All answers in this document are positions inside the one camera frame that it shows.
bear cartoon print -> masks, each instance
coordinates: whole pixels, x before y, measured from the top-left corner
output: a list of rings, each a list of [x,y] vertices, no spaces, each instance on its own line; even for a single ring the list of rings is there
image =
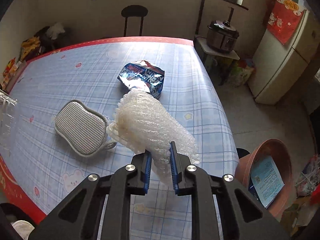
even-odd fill
[[[296,16],[300,16],[300,15],[301,15],[301,11],[293,11],[293,13],[294,13]]]
[[[65,172],[62,175],[62,180],[65,191],[70,193],[82,180],[84,180],[84,176],[81,170],[75,169],[70,175]]]
[[[268,23],[270,25],[273,25],[273,23],[277,20],[277,18],[275,17],[275,15],[273,13],[270,14],[270,17],[269,17],[269,21]]]

bubble wrap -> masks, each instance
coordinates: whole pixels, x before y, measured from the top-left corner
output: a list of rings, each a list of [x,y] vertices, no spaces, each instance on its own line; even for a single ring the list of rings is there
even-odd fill
[[[171,141],[175,141],[178,153],[187,155],[192,164],[199,164],[195,138],[146,92],[129,91],[118,103],[114,117],[107,128],[110,137],[135,154],[150,151],[153,170],[162,182],[171,181]]]

plaid tablecloth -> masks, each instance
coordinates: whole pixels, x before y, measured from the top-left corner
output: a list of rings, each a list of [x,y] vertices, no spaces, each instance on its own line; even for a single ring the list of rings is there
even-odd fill
[[[192,46],[118,42],[78,47],[31,62],[10,94],[20,104],[20,117],[15,145],[3,159],[44,213],[87,175],[109,175],[131,162],[133,152],[119,143],[106,154],[78,156],[56,134],[54,119],[74,98],[112,119],[127,92],[117,76],[125,64],[140,59],[165,70],[159,101],[196,138],[200,167],[215,176],[234,174],[238,156],[227,117]],[[190,239],[191,198],[177,197],[152,172],[148,194],[132,196],[130,223],[132,240]]]

red table edge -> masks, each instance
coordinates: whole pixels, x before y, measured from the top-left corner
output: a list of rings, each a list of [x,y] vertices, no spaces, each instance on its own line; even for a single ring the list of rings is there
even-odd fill
[[[27,63],[23,66],[23,69],[20,72],[20,74],[15,77],[12,88],[18,81],[23,71],[27,68],[27,66],[31,62],[37,59],[40,59],[42,57],[45,57],[47,55],[51,55],[54,53],[66,51],[69,49],[76,49],[76,48],[81,48],[81,47],[90,46],[90,45],[116,43],[116,42],[163,42],[163,43],[181,44],[181,45],[187,45],[187,46],[193,47],[193,41],[191,40],[185,40],[180,38],[168,38],[168,37],[152,37],[152,36],[119,37],[119,38],[110,38],[110,39],[82,42],[79,44],[64,47],[62,49],[56,49],[54,51],[50,51],[48,53],[39,55],[38,57],[35,57],[27,61]],[[14,204],[20,209],[22,209],[23,212],[25,212],[28,216],[30,216],[36,224],[40,223],[41,220],[43,220],[46,217],[45,213],[38,208],[38,206],[27,196],[26,193],[24,193],[24,191],[15,181],[14,177],[12,176],[10,171],[7,169],[7,166],[5,165],[1,155],[0,155],[0,187],[2,187],[3,192],[6,198],[8,199],[8,201],[11,204]]]
[[[39,224],[46,214],[27,196],[16,182],[0,155],[0,188],[9,203],[25,212],[36,224]]]
[[[102,39],[102,40],[95,40],[95,41],[86,41],[86,42],[78,43],[78,44],[75,44],[75,45],[70,45],[70,46],[67,46],[67,47],[64,47],[64,48],[61,48],[61,49],[56,49],[56,50],[47,52],[45,54],[39,55],[38,57],[35,57],[35,58],[27,61],[27,63],[23,66],[23,70],[18,74],[17,77],[15,77],[15,80],[14,80],[12,88],[16,84],[16,82],[19,79],[19,77],[21,76],[21,74],[27,68],[27,66],[31,62],[33,62],[33,61],[35,61],[37,59],[40,59],[42,57],[45,57],[45,56],[48,56],[48,55],[51,55],[51,54],[54,54],[54,53],[66,51],[66,50],[69,50],[69,49],[76,49],[76,48],[81,48],[81,47],[90,46],[90,45],[98,45],[98,44],[106,44],[106,43],[117,43],[117,42],[162,42],[162,43],[187,45],[187,46],[192,46],[193,47],[193,41],[191,41],[191,40],[186,40],[186,39],[181,39],[181,38],[155,37],[155,36],[118,37],[118,38],[109,38],[109,39]]]

concrete floor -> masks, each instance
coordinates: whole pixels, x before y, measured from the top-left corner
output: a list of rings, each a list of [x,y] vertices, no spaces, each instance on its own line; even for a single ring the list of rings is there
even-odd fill
[[[0,189],[0,203],[6,203],[7,198],[5,197],[4,193],[2,192],[2,189]]]
[[[214,87],[226,112],[237,148],[253,152],[270,138],[278,138],[289,150],[293,179],[297,180],[308,160],[315,154],[315,144],[308,114],[302,104],[268,106],[254,101],[246,85],[234,88],[229,84]],[[295,199],[292,189],[290,206]]]

